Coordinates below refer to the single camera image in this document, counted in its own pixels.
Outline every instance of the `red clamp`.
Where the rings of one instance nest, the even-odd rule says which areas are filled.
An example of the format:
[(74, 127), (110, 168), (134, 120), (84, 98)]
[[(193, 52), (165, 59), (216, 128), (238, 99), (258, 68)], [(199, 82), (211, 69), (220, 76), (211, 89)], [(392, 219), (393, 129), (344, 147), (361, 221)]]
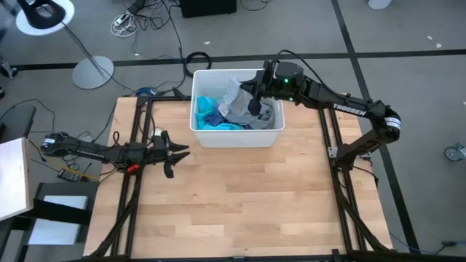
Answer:
[(136, 170), (138, 170), (141, 166), (139, 164), (134, 164), (132, 165), (131, 167), (128, 167), (128, 173), (132, 173), (132, 172), (135, 172)]

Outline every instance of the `clothing item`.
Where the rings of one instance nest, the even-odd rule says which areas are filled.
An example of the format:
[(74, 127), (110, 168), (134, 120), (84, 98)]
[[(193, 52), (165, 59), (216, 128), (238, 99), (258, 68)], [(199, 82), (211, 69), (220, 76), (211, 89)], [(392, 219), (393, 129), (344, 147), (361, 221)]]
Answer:
[(229, 80), (229, 86), (224, 96), (224, 102), (218, 107), (226, 120), (249, 130), (264, 130), (273, 128), (275, 122), (274, 108), (261, 103), (258, 116), (253, 116), (248, 110), (249, 101), (253, 96), (240, 88), (241, 83), (236, 78)]
[(243, 130), (237, 124), (226, 122), (218, 111), (218, 105), (212, 98), (200, 96), (197, 98), (198, 112), (196, 113), (198, 130)]

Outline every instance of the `blue object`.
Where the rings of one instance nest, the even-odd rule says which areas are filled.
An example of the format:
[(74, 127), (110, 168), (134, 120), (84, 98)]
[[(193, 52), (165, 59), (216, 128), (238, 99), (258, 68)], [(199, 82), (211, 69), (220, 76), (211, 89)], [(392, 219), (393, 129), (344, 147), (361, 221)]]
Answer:
[(237, 124), (220, 123), (223, 118), (216, 108), (216, 101), (212, 98), (200, 96), (197, 98), (196, 113), (197, 129), (198, 130), (243, 130), (243, 128)]
[(136, 96), (140, 96), (142, 94), (147, 94), (147, 96), (149, 97), (154, 97), (156, 95), (156, 92), (154, 92), (151, 87), (142, 87), (136, 90)]
[(424, 252), (424, 253), (429, 254), (429, 255), (436, 255), (434, 252), (430, 252), (430, 251), (426, 251), (426, 250), (420, 250), (420, 249), (417, 249), (417, 248), (414, 248), (414, 247), (410, 247), (410, 246), (408, 246), (408, 244), (405, 244), (405, 242), (401, 241), (401, 239), (397, 238), (394, 234), (392, 234), (392, 232), (389, 232), (389, 233), (390, 233), (390, 236), (392, 236), (396, 241), (398, 241), (403, 246), (409, 248), (410, 250), (414, 250), (414, 251), (421, 252), (421, 253)]

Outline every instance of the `black box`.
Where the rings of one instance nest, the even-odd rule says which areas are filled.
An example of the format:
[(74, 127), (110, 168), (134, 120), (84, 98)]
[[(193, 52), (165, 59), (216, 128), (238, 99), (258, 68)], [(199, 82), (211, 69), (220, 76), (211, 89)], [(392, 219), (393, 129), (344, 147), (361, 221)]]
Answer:
[(236, 0), (180, 0), (180, 5), (185, 18), (236, 12)]

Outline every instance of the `gray cloth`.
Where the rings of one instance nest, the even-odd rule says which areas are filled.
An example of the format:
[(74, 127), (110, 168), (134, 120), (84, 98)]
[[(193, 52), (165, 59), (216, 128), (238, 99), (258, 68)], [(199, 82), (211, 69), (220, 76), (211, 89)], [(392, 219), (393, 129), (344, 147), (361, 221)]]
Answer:
[(224, 96), (224, 104), (228, 109), (228, 113), (224, 115), (225, 119), (246, 129), (265, 130), (273, 128), (275, 121), (274, 108), (266, 103), (261, 103), (259, 115), (251, 115), (248, 105), (253, 96), (240, 89), (240, 85), (241, 83), (237, 79), (230, 79), (229, 89)]

